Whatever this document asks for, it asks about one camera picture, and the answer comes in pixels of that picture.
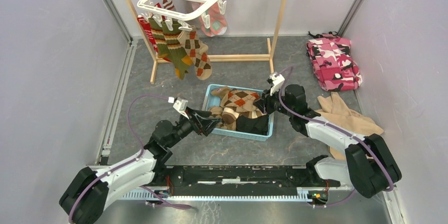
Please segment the green striped sock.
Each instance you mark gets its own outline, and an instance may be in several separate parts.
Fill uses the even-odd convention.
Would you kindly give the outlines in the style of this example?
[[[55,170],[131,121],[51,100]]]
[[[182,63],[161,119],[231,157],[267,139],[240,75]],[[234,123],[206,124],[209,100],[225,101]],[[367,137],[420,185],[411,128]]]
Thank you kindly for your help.
[[[148,22],[151,26],[152,36],[157,46],[157,56],[165,61],[171,62],[171,54],[167,47],[167,42],[163,34],[162,26],[159,25],[158,22],[153,18],[149,19]]]
[[[177,77],[183,80],[185,74],[188,72],[188,68],[192,65],[192,60],[178,40],[179,35],[182,33],[179,30],[180,26],[177,21],[173,21],[172,30],[170,30],[166,22],[162,22],[163,36],[170,53],[169,59],[175,67]]]

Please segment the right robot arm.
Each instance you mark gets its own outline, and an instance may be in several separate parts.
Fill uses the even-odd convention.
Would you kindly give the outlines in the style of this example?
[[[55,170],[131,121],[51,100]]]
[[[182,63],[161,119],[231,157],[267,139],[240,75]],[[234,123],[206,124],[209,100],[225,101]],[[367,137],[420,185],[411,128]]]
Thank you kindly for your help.
[[[305,90],[287,85],[282,74],[274,72],[267,79],[270,88],[263,91],[256,106],[267,114],[278,112],[289,118],[293,129],[341,152],[343,160],[317,157],[305,171],[308,184],[318,186],[325,180],[351,185],[365,198],[392,191],[403,178],[385,140],[378,134],[357,134],[342,128],[308,107]]]

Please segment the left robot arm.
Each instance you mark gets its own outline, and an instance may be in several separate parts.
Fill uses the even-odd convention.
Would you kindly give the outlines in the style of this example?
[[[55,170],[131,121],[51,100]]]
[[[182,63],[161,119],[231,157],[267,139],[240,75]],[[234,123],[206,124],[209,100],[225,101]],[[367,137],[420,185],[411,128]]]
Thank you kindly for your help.
[[[190,133],[208,136],[220,123],[209,111],[188,107],[179,97],[163,97],[180,114],[172,124],[161,120],[156,124],[148,143],[134,155],[98,170],[86,166],[73,178],[62,194],[59,205],[68,215],[69,223],[95,223],[118,198],[131,190],[147,185],[161,185],[166,179],[165,163],[171,147]]]

